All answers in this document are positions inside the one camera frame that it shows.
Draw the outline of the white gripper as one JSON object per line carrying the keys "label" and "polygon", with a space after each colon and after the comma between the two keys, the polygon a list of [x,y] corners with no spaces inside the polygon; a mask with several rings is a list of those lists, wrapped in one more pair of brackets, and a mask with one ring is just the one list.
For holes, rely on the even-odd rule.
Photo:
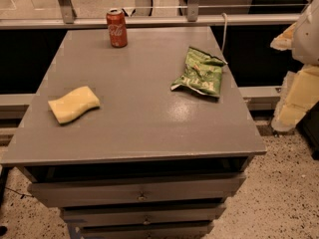
{"label": "white gripper", "polygon": [[270,47],[292,49],[292,57],[305,64],[297,73],[285,76],[271,121],[274,130],[288,132],[319,102],[319,0],[313,0],[296,24],[274,38]]}

